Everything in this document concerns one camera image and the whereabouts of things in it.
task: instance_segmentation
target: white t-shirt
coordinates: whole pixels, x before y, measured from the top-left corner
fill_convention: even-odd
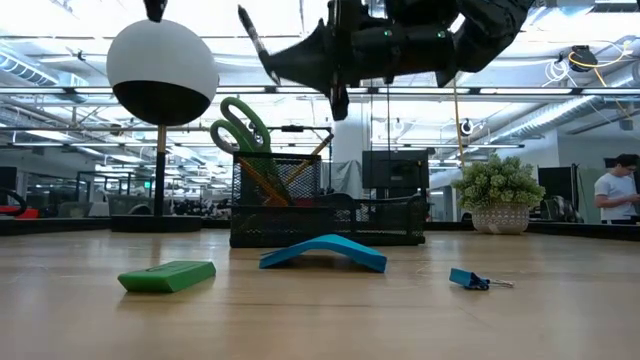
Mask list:
[[[631,176],[615,176],[604,174],[595,184],[596,196],[605,195],[609,199],[619,199],[636,194],[636,185]],[[602,220],[628,220],[635,216],[636,209],[631,203],[625,203],[614,208],[600,209]]]

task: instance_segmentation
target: man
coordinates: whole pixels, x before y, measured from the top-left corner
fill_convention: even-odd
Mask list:
[[[637,170],[638,155],[622,154],[616,167],[602,175],[595,184],[596,207],[603,224],[635,225],[639,220],[635,204],[640,204],[633,173]]]

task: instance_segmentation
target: blue binder clip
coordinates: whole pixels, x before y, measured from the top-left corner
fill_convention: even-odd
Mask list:
[[[491,283],[504,287],[513,287],[513,283],[502,280],[493,280],[482,278],[476,273],[462,269],[451,268],[449,281],[462,285],[467,290],[489,290]]]

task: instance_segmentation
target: table surface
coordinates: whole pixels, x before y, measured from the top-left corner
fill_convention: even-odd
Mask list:
[[[228,231],[0,238],[2,359],[638,359],[640,245],[527,234],[427,233],[380,248],[376,274],[309,253],[259,270]],[[212,260],[214,279],[126,294],[118,274]],[[468,291],[451,267],[516,282]]]

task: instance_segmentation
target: green eraser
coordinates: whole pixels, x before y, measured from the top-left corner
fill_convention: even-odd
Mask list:
[[[172,261],[118,276],[127,291],[173,293],[216,274],[210,261]]]

